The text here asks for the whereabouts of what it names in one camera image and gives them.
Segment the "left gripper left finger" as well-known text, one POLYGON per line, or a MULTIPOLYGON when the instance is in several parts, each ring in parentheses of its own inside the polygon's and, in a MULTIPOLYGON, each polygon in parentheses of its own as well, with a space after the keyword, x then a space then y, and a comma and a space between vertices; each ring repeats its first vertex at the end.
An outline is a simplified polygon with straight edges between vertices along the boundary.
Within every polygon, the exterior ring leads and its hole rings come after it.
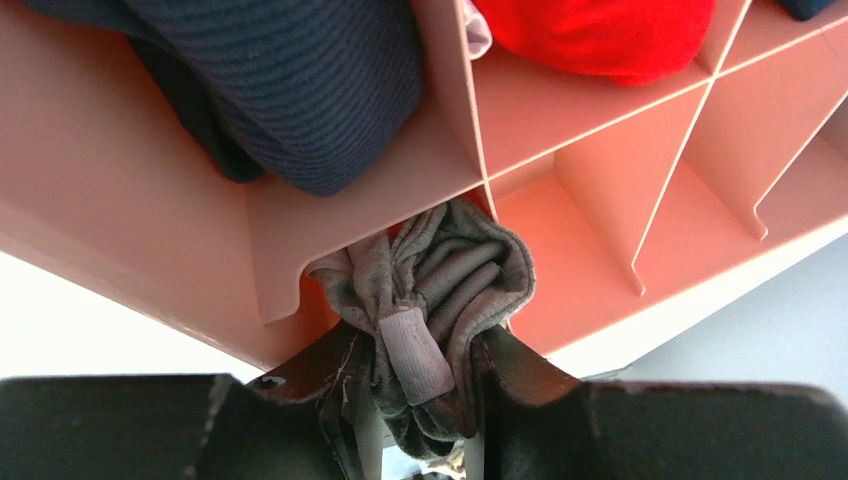
POLYGON ((229 374, 10 378, 5 479, 361 479, 374 345, 339 323, 242 383, 229 374))

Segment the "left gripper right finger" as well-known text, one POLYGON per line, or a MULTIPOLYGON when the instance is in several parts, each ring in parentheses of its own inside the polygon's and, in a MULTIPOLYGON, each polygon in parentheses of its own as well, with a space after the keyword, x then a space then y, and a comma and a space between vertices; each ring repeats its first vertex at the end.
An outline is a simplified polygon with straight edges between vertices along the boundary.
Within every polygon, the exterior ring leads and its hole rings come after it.
POLYGON ((847 412, 797 384, 582 381, 473 341, 486 479, 843 479, 847 412))

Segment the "grey underwear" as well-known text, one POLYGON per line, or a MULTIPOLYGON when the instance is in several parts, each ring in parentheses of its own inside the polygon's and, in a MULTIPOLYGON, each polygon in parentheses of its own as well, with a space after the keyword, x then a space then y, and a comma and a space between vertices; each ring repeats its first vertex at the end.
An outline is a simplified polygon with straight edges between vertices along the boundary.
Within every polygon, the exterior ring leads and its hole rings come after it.
POLYGON ((370 388, 398 446, 430 460, 477 431, 471 344, 533 297, 525 243, 457 197, 313 261, 333 312, 370 335, 370 388))

